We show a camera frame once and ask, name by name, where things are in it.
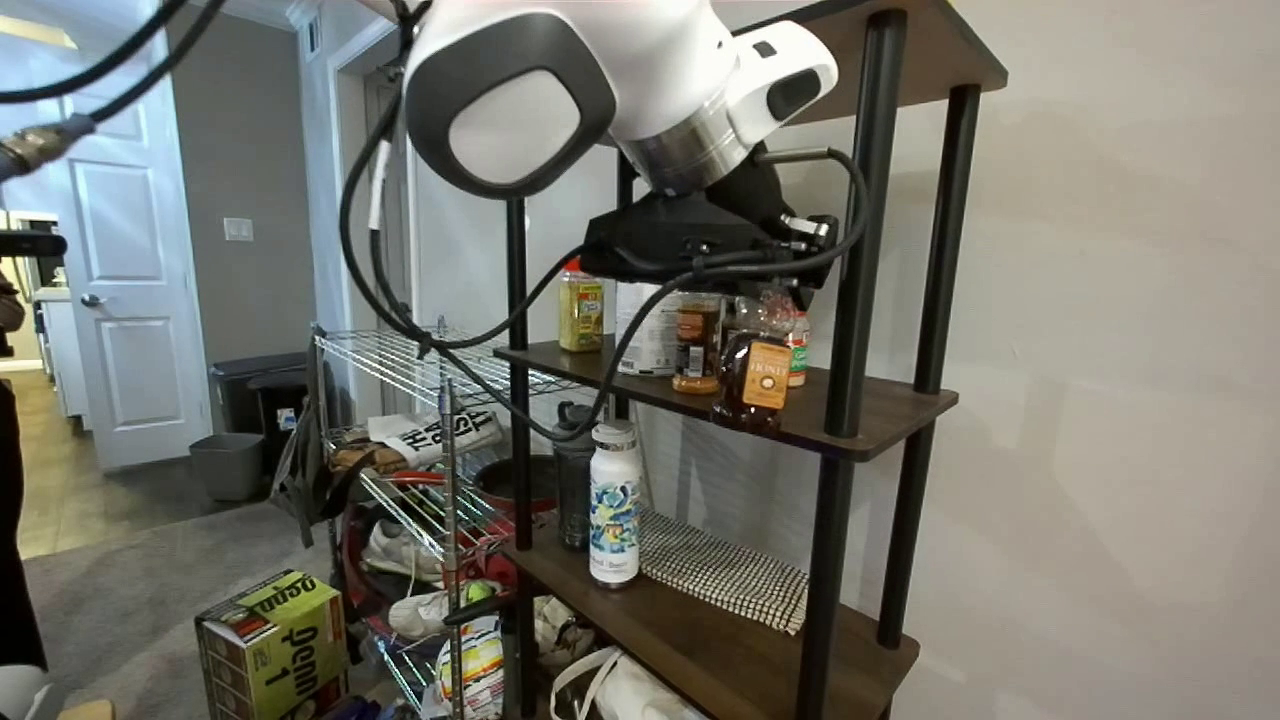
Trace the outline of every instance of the white bag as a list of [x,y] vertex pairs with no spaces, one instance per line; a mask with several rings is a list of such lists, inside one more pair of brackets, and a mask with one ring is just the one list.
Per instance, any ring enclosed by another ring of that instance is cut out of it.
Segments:
[[[573,716],[558,712],[558,696],[587,672],[595,677],[587,685],[587,696],[575,705],[575,712]],[[708,720],[619,648],[600,648],[593,658],[579,658],[553,685],[553,696],[548,696],[553,720],[587,720],[593,710],[603,720]]]

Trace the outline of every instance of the wooden shelf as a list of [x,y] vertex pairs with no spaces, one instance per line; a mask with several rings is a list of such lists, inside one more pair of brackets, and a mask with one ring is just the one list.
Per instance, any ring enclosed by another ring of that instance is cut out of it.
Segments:
[[841,86],[813,105],[798,126],[832,121],[858,112],[866,29],[877,11],[909,11],[909,48],[902,105],[943,100],[961,86],[1006,90],[1007,67],[963,26],[947,0],[821,0],[772,21],[798,21],[818,34],[841,62]]
[[[600,588],[586,555],[560,543],[514,559],[708,716],[798,716],[801,635],[730,617],[650,578]],[[917,658],[917,640],[886,648],[868,617],[838,608],[823,716],[881,720]]]
[[[593,351],[593,357],[569,357],[558,344],[535,344],[529,351],[502,347],[495,357],[504,357],[514,365],[529,365],[548,375],[575,379],[575,385],[600,385],[603,367],[609,367],[609,351],[612,347]],[[658,408],[669,408],[669,412],[682,412],[682,416],[722,426],[712,412],[718,408],[712,397],[682,397],[682,393],[674,393],[669,379],[658,379],[658,375],[616,375],[616,393],[645,401],[645,405],[658,405]],[[866,385],[866,429],[858,436],[832,436],[832,431],[823,431],[828,373],[813,367],[809,385],[790,397],[781,431],[769,442],[813,447],[813,453],[841,453],[853,460],[872,460],[886,447],[917,436],[926,426],[934,426],[953,405],[958,405],[958,393],[926,397],[909,385],[868,379]]]

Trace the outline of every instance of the white door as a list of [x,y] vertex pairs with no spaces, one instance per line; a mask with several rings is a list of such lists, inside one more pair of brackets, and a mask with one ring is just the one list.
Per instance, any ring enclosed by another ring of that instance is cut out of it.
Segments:
[[[119,86],[60,100],[89,112]],[[65,160],[89,429],[105,474],[188,455],[209,431],[203,333],[173,86]]]

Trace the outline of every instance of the jar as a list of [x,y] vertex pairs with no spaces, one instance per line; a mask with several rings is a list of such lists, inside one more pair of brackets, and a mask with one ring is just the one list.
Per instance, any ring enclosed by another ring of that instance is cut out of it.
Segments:
[[[659,293],[659,285],[616,285],[612,333],[616,339],[640,315],[640,307]],[[664,295],[637,329],[632,344],[619,347],[626,375],[674,375],[678,373],[678,295]]]
[[722,347],[718,416],[739,429],[776,431],[790,408],[791,347],[757,299],[738,304]]
[[790,338],[790,347],[791,347],[790,385],[801,388],[803,367],[809,367],[809,315],[801,311],[801,304],[783,288],[769,288],[760,304],[769,311],[769,325]]
[[603,285],[569,260],[560,274],[560,351],[603,347]]
[[690,295],[678,311],[678,375],[674,393],[712,397],[722,393],[718,373],[718,304]]

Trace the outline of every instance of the brown bottle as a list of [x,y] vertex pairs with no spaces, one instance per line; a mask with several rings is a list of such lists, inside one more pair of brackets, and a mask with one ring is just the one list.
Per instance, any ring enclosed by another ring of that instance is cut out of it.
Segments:
[[678,375],[674,393],[693,393],[693,397],[718,397],[722,375],[712,359],[712,338],[718,338],[718,307],[690,299],[678,311]]
[[760,307],[739,311],[724,333],[718,416],[754,431],[776,431],[790,408],[791,347]]

